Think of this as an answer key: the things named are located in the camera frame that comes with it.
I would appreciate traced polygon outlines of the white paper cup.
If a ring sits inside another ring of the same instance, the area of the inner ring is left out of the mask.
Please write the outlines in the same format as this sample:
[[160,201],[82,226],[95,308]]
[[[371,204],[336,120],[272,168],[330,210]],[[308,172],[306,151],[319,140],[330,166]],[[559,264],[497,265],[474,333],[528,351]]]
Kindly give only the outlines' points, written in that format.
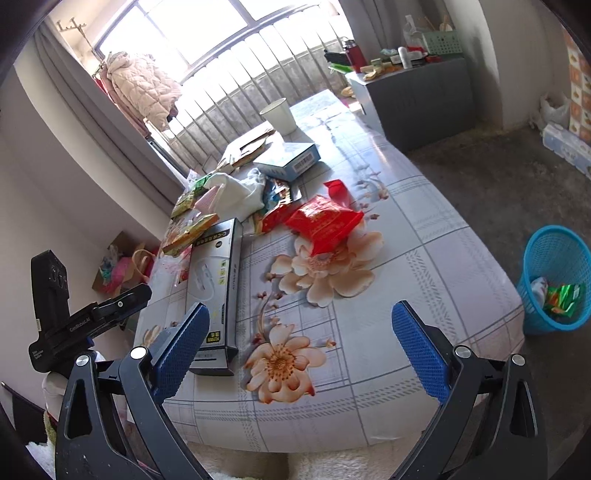
[[291,114],[287,98],[280,98],[271,102],[259,112],[264,120],[269,121],[274,130],[280,135],[286,136],[297,130],[297,123],[294,115]]

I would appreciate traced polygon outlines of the yellow green snack packet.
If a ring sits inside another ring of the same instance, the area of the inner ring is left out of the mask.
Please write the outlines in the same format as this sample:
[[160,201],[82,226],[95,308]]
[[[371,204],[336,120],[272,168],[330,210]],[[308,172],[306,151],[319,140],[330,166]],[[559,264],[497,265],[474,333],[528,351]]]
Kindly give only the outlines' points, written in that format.
[[165,255],[177,257],[187,247],[192,245],[197,239],[204,234],[211,226],[213,226],[219,217],[216,213],[202,214],[198,213],[191,218],[180,221],[174,224],[161,247],[161,251]]

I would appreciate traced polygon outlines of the black white long box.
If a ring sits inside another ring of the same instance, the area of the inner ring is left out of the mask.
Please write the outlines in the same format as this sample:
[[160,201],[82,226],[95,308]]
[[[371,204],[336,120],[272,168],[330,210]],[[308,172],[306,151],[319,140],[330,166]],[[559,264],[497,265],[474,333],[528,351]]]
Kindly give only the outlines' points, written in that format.
[[202,376],[232,376],[238,354],[239,261],[242,224],[230,219],[209,228],[193,243],[190,255],[186,306],[204,305],[209,329],[189,369]]

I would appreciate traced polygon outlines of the white tissue pack on floor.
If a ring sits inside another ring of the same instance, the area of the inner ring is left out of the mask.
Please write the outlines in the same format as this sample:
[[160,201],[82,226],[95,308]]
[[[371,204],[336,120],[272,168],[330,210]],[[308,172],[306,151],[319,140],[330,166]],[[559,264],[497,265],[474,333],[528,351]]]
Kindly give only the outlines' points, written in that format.
[[548,123],[542,132],[543,145],[566,160],[587,178],[591,177],[590,146],[561,125]]

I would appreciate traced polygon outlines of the red gift bag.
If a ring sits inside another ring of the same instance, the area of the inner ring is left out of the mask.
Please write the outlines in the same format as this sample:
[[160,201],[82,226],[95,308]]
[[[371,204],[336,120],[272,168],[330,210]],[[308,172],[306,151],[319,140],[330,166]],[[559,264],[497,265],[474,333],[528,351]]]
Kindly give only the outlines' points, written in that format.
[[155,264],[155,260],[156,255],[144,248],[138,248],[133,252],[131,261],[134,270],[142,283],[148,283]]

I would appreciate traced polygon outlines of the pink quilted jacket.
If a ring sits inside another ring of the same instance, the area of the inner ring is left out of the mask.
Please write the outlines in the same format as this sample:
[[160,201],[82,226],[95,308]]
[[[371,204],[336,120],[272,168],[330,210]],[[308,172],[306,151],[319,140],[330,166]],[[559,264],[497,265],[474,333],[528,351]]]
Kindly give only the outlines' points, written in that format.
[[105,60],[106,77],[122,102],[141,121],[155,129],[169,129],[169,119],[182,95],[181,86],[149,54],[111,52]]

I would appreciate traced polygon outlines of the blue white cardboard box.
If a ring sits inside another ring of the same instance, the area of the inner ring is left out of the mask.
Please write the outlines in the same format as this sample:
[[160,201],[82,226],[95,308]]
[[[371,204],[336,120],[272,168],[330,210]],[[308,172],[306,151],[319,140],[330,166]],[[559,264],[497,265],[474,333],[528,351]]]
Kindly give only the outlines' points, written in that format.
[[274,142],[253,160],[253,165],[266,176],[294,182],[320,159],[315,143]]

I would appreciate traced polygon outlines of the white cloth glove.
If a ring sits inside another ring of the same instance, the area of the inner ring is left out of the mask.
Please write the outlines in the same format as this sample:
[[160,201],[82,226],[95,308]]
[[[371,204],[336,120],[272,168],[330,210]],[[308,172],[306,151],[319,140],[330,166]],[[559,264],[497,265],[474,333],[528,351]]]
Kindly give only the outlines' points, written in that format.
[[243,222],[262,209],[265,186],[266,176],[257,168],[250,170],[242,180],[225,173],[215,173],[205,183],[207,189],[216,189],[212,211],[221,222],[230,219]]

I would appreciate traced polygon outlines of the flat brown cardboard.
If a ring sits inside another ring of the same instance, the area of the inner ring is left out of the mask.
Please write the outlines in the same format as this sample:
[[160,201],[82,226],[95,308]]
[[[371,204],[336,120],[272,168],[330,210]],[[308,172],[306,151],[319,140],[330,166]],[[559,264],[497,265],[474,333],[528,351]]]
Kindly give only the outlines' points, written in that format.
[[236,169],[249,164],[266,150],[267,139],[274,133],[276,129],[266,121],[231,141],[215,171],[231,174]]

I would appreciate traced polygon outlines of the blue plastic trash basket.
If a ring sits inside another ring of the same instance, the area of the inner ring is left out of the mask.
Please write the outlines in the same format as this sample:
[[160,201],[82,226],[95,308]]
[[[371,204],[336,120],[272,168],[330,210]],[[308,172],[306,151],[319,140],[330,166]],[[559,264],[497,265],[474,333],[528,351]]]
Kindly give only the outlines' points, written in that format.
[[530,336],[569,332],[590,319],[590,249],[570,229],[549,225],[525,249],[517,284]]

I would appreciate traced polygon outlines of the white bottle on cabinet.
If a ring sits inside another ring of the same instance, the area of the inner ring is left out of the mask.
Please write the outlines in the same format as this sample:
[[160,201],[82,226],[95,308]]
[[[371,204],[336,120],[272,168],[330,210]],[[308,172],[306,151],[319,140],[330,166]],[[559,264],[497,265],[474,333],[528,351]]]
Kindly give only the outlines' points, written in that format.
[[409,51],[406,47],[401,46],[398,48],[398,54],[405,70],[409,70],[413,68],[412,59],[409,56]]

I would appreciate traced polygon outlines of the green plastic basket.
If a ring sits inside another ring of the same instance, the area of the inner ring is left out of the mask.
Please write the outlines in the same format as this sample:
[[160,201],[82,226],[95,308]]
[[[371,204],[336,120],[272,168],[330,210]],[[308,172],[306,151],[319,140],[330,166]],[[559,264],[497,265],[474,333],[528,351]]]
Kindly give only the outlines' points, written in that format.
[[462,45],[455,30],[430,31],[422,34],[423,41],[430,55],[461,55]]

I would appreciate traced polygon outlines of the red snack bag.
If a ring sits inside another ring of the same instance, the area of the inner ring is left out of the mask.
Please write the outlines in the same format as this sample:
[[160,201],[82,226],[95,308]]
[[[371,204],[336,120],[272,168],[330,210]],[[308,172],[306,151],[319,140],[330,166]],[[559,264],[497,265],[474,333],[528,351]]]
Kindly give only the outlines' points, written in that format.
[[332,253],[363,220],[363,212],[317,195],[294,211],[286,225],[311,242],[311,256]]

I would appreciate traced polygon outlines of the floral plastic tablecloth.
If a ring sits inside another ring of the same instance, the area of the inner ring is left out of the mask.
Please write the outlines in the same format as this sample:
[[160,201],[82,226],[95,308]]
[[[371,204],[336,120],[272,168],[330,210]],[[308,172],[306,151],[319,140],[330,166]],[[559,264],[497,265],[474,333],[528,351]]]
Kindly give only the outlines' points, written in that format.
[[286,226],[243,239],[231,375],[188,374],[164,405],[188,442],[297,453],[420,433],[438,403],[394,336],[401,300],[481,357],[504,360],[524,342],[508,275],[404,154],[330,91],[293,112],[295,138],[321,154],[297,179],[304,199],[339,180],[365,217],[321,260]]

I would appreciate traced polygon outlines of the red thermos bottle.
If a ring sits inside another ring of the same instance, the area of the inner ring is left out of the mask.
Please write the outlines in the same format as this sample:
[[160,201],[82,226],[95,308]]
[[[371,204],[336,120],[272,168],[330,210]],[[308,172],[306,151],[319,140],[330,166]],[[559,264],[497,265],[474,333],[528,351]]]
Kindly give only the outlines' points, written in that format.
[[356,73],[361,73],[362,68],[367,65],[367,60],[363,56],[363,51],[355,40],[345,41],[345,53],[349,59],[349,64],[353,67]]

